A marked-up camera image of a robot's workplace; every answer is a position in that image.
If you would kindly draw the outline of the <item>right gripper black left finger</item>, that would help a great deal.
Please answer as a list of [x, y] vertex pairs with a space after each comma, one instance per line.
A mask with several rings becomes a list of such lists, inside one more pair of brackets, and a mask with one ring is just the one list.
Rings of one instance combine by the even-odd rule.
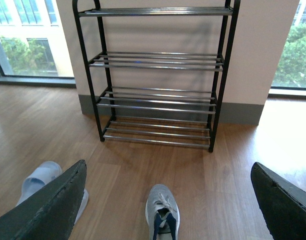
[[87, 165], [79, 160], [0, 217], [0, 240], [67, 240], [81, 207]]

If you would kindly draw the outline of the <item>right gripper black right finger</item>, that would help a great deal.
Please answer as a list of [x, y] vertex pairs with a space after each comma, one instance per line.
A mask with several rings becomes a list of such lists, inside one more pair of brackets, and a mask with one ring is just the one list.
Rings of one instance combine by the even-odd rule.
[[306, 192], [259, 162], [251, 182], [273, 239], [306, 240]]

